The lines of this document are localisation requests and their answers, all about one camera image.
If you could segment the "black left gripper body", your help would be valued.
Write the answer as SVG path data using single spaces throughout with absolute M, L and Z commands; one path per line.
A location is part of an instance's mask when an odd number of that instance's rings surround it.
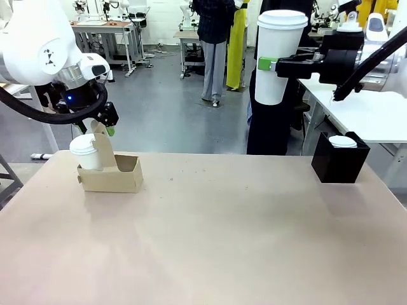
M 53 83 L 52 89 L 52 106 L 58 112 L 77 112 L 106 97 L 104 84 L 94 80 L 73 89 L 67 89 L 62 83 Z

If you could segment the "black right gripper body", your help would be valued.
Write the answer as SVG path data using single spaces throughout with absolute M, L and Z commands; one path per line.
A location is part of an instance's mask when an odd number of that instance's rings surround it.
M 364 44 L 364 33 L 334 30 L 323 37 L 320 54 L 324 55 L 319 82 L 343 84 L 353 73 L 358 51 Z

